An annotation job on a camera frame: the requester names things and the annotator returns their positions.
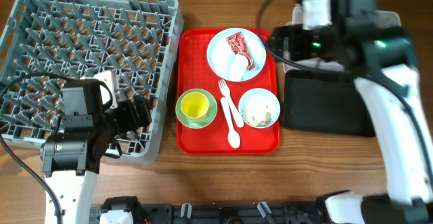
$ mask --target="red tray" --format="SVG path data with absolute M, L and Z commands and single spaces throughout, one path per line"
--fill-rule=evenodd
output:
M 190 129 L 177 121 L 177 145 L 186 154 L 193 155 L 235 155 L 235 154 L 269 154 L 274 152 L 281 141 L 279 120 L 265 129 L 255 129 L 247 124 L 235 130 L 241 137 L 241 146 L 233 149 L 227 140 L 229 128 L 225 120 L 220 99 L 223 95 L 218 87 L 217 76 L 208 64 L 206 50 L 210 40 L 225 28 L 193 28 L 185 31 L 179 43 L 179 72 L 177 79 L 177 98 L 189 89 L 205 89 L 216 99 L 218 113 L 213 122 L 202 129 Z M 255 32 L 255 28 L 246 28 Z M 275 62 L 267 54 L 265 67 L 257 76 L 246 82 L 226 81 L 231 98 L 237 106 L 241 96 L 250 89 L 263 88 L 277 96 L 277 77 Z

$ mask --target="white plate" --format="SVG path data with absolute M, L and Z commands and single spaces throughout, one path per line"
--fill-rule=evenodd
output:
M 229 70 L 235 60 L 235 54 L 225 39 L 237 32 L 241 32 L 244 36 L 246 46 L 256 63 L 256 67 L 251 71 L 246 70 L 241 80 L 233 81 L 229 78 Z M 243 28 L 228 28 L 212 38 L 208 45 L 207 57 L 209 66 L 216 75 L 227 81 L 241 82 L 254 78 L 262 70 L 266 62 L 266 49 L 262 41 L 253 32 Z
M 268 106 L 269 112 L 271 113 L 271 122 L 268 123 L 268 125 L 264 126 L 264 127 L 255 127 L 250 125 L 242 116 L 243 111 L 244 111 L 244 106 L 246 105 L 246 103 L 250 100 L 258 100 L 264 104 L 266 104 Z M 242 120 L 244 120 L 244 122 L 247 125 L 250 125 L 251 127 L 254 127 L 256 129 L 263 129 L 266 127 L 271 126 L 272 124 L 274 124 L 278 118 L 279 118 L 279 113 L 280 113 L 280 107 L 279 107 L 279 101 L 277 99 L 277 97 L 270 91 L 266 90 L 266 89 L 261 89 L 261 88 L 257 88 L 257 89 L 250 89 L 249 91 L 245 92 L 245 94 L 242 95 L 241 100 L 239 100 L 239 105 L 237 105 L 237 109 L 239 110 L 239 113 L 241 114 Z

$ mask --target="spoon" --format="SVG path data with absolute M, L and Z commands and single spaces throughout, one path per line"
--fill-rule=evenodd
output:
M 233 128 L 233 122 L 231 121 L 231 114 L 230 114 L 230 107 L 229 107 L 229 100 L 226 97 L 221 98 L 221 107 L 223 108 L 225 120 L 227 121 L 227 125 L 229 125 L 229 143 L 230 146 L 238 149 L 241 145 L 241 138 L 239 134 L 236 133 L 235 129 Z

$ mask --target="wooden table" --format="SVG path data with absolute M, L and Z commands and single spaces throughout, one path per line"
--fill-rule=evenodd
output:
M 184 30 L 195 27 L 254 26 L 264 0 L 179 0 Z M 383 10 L 400 14 L 412 34 L 419 55 L 421 95 L 429 123 L 433 122 L 433 0 L 378 0 Z M 4 26 L 14 0 L 1 0 Z M 263 22 L 272 29 L 287 22 L 293 0 L 279 0 Z M 284 72 L 277 65 L 279 94 Z M 93 197 L 101 204 L 114 196 L 138 196 L 142 203 L 222 204 L 261 200 L 313 200 L 341 189 L 362 194 L 386 190 L 385 170 L 376 139 L 281 128 L 280 147 L 266 156 L 188 156 L 176 145 L 174 104 L 176 87 L 168 97 L 168 114 L 160 155 L 151 165 L 103 160 Z M 26 164 L 39 172 L 36 150 L 14 148 Z M 3 150 L 0 151 L 0 223 L 43 223 L 45 192 Z

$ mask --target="green saucer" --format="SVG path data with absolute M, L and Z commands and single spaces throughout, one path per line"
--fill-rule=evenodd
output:
M 190 119 L 188 119 L 188 117 L 186 117 L 183 113 L 182 113 L 182 109 L 181 109 L 181 102 L 183 97 L 185 97 L 185 95 L 187 95 L 188 93 L 191 92 L 200 92 L 203 93 L 209 100 L 209 110 L 208 113 L 206 114 L 206 118 L 204 118 L 203 121 L 201 122 L 193 122 Z M 185 127 L 189 127 L 190 129 L 201 129 L 203 127 L 208 126 L 214 119 L 215 116 L 217 116 L 217 112 L 218 112 L 218 104 L 217 101 L 215 100 L 215 98 L 212 96 L 211 93 L 205 91 L 204 89 L 190 89 L 189 91 L 186 91 L 185 93 L 183 93 L 177 100 L 176 103 L 176 116 L 177 119 L 179 119 L 179 121 L 185 125 Z

